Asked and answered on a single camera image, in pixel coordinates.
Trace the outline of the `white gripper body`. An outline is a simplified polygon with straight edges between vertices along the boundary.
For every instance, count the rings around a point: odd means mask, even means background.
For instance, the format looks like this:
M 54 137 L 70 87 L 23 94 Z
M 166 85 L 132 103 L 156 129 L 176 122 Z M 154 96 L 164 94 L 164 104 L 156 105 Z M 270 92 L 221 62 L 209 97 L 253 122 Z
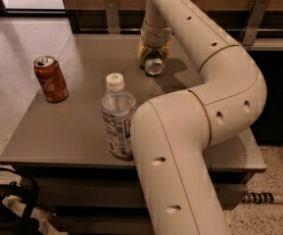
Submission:
M 143 21 L 141 27 L 140 49 L 167 49 L 171 40 L 171 28 L 169 26 L 157 27 Z

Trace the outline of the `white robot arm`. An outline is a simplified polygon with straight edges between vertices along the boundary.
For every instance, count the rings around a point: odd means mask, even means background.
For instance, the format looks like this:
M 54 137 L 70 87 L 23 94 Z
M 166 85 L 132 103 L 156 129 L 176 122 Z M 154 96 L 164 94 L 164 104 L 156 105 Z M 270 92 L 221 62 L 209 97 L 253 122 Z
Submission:
M 267 89 L 248 52 L 190 0 L 148 0 L 202 84 L 143 103 L 132 150 L 155 235 L 230 235 L 204 150 L 248 128 Z

